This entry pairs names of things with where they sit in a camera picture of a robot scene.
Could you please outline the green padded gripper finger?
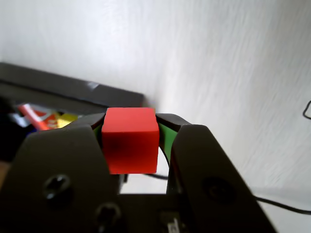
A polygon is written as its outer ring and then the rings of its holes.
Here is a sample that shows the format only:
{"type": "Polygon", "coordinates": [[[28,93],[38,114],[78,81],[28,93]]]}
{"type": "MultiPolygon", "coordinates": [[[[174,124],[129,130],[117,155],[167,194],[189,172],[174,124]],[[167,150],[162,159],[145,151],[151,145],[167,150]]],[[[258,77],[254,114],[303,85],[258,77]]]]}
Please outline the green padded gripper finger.
{"type": "Polygon", "coordinates": [[[185,206],[191,233],[273,233],[275,231],[245,181],[207,126],[174,114],[157,114],[174,132],[170,180],[185,206]]]}

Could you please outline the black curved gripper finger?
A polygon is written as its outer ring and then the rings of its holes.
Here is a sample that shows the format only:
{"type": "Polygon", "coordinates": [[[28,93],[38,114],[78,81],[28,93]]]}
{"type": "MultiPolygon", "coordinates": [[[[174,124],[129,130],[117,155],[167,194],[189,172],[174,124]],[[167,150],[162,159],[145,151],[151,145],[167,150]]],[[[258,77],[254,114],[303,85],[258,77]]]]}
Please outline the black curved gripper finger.
{"type": "Polygon", "coordinates": [[[104,114],[29,135],[0,191],[3,233],[124,233],[95,129],[104,114]]]}

